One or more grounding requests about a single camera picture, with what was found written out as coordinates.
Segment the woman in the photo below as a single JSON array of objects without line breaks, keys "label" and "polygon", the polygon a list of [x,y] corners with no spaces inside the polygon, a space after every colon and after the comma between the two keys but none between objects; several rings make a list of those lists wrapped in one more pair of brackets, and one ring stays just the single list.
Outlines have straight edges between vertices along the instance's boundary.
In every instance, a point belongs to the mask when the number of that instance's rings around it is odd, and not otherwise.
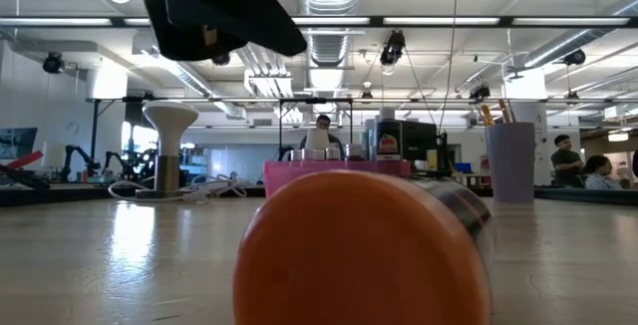
[{"label": "woman", "polygon": [[623,190],[622,186],[613,181],[611,174],[611,162],[605,156],[593,156],[585,165],[585,172],[589,174],[585,181],[585,187],[592,190]]}]

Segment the orange lid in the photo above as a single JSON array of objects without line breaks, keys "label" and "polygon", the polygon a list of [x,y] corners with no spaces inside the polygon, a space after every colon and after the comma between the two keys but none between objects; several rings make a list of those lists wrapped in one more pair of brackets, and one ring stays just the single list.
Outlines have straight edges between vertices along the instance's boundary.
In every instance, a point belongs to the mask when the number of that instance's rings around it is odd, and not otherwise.
[{"label": "orange lid", "polygon": [[328,171],[254,215],[234,275],[237,325],[487,325],[468,232],[439,200],[386,175]]}]

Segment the man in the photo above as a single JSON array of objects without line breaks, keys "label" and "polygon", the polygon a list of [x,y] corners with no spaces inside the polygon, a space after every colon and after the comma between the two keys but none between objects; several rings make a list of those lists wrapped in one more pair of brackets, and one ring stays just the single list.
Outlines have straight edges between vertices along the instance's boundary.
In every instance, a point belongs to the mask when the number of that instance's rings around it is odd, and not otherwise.
[{"label": "man", "polygon": [[618,175],[618,179],[620,180],[620,186],[622,186],[624,189],[631,188],[631,180],[633,179],[633,175],[631,174],[631,169],[629,169],[629,166],[627,166],[627,162],[621,162],[618,164],[616,175]]},{"label": "man", "polygon": [[[317,128],[319,130],[330,130],[330,117],[326,115],[320,115],[319,117],[317,117]],[[341,157],[345,156],[343,153],[343,145],[338,138],[332,136],[331,134],[328,134],[328,142],[330,142],[330,147],[339,148],[339,151],[341,151]],[[299,150],[303,150],[305,147],[306,137],[301,140],[301,143],[299,144]]]},{"label": "man", "polygon": [[582,180],[578,177],[582,168],[580,155],[571,151],[571,139],[567,135],[560,135],[554,140],[558,147],[551,162],[556,170],[556,185],[569,187],[583,187]]}]

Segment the table surface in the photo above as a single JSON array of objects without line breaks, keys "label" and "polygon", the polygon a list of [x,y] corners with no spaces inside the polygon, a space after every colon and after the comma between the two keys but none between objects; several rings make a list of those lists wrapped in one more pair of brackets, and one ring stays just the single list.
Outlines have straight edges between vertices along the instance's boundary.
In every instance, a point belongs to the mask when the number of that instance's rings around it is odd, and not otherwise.
[{"label": "table surface", "polygon": [[[232,324],[237,245],[262,202],[2,208],[2,323]],[[493,324],[638,323],[638,208],[537,200],[494,215]]]}]

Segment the pink container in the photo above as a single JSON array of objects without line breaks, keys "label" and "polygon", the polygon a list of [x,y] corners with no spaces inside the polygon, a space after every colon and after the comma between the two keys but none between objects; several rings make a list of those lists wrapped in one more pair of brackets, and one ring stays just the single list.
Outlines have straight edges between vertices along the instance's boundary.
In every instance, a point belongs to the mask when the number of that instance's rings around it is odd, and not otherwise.
[{"label": "pink container", "polygon": [[375,162],[375,161],[297,161],[297,162],[265,162],[263,165],[266,196],[271,196],[280,187],[294,179],[325,170],[349,169],[377,172],[396,176],[409,176],[408,162]]}]

